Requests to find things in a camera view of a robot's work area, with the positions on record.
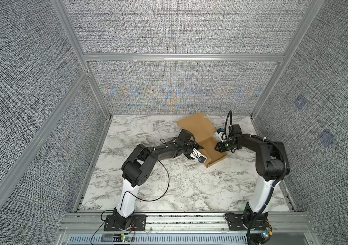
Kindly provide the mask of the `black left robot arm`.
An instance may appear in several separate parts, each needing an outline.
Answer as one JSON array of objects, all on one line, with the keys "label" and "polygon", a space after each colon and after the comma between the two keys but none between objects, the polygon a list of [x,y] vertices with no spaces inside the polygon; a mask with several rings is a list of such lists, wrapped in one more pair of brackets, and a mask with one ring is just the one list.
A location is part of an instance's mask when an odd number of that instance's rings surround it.
[{"label": "black left robot arm", "polygon": [[202,164],[208,158],[201,150],[203,147],[195,141],[195,136],[181,130],[179,136],[169,141],[161,141],[160,146],[147,147],[139,144],[121,167],[123,188],[119,203],[113,210],[114,224],[121,230],[127,230],[132,225],[132,217],[135,212],[136,200],[145,201],[137,197],[140,187],[148,180],[155,164],[165,159],[174,159],[181,155],[190,160],[196,160]]}]

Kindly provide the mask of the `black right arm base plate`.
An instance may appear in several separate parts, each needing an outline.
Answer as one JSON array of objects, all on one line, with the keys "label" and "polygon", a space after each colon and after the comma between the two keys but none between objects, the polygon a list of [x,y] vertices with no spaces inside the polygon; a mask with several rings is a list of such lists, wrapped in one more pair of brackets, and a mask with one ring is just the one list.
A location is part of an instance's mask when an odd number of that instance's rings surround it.
[{"label": "black right arm base plate", "polygon": [[[223,217],[228,223],[230,231],[247,231],[248,225],[254,219],[256,213],[243,214],[228,212]],[[271,229],[271,224],[268,221],[268,212],[262,213],[254,220],[251,231],[264,231],[267,228]]]}]

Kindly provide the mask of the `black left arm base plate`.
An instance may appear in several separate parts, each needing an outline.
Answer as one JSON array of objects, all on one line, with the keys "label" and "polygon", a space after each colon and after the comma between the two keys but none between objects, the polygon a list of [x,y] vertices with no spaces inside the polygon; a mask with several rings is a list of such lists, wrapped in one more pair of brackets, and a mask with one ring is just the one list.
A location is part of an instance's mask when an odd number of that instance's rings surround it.
[{"label": "black left arm base plate", "polygon": [[112,214],[106,217],[103,230],[104,231],[145,231],[146,227],[146,215],[133,214],[127,218],[122,217],[119,214]]}]

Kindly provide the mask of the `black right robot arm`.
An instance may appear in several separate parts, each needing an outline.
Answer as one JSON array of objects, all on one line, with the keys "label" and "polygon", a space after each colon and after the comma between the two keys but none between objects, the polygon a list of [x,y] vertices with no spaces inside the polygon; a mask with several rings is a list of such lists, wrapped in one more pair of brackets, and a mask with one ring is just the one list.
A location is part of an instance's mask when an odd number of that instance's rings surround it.
[{"label": "black right robot arm", "polygon": [[246,228],[252,228],[256,222],[265,222],[274,190],[290,172],[284,144],[254,134],[244,134],[239,125],[229,126],[229,132],[219,128],[216,135],[219,142],[215,150],[218,152],[234,153],[246,148],[255,153],[255,168],[259,177],[253,196],[245,206],[242,222]]}]

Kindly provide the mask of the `brown cardboard box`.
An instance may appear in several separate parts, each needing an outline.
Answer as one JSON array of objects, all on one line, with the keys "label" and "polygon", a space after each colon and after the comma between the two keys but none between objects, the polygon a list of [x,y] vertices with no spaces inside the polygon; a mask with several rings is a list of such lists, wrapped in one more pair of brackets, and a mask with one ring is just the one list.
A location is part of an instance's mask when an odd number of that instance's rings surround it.
[{"label": "brown cardboard box", "polygon": [[185,129],[195,136],[195,141],[203,147],[199,150],[207,159],[203,163],[206,168],[224,160],[227,153],[215,150],[218,141],[214,138],[216,129],[204,113],[188,116],[177,122],[180,129]]}]

